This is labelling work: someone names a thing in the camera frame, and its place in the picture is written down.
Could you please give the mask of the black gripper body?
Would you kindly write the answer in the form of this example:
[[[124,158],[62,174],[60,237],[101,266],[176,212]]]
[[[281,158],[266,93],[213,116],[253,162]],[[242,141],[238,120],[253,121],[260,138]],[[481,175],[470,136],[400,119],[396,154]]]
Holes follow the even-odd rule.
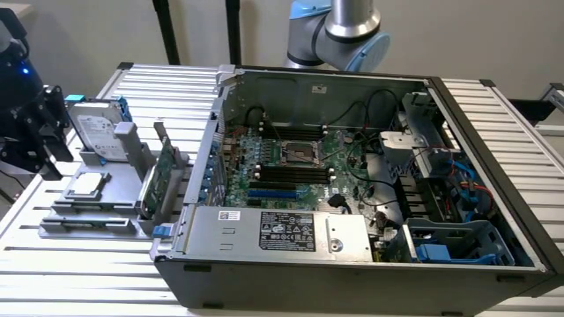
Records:
[[[17,42],[1,52],[1,112],[42,103],[42,80]]]

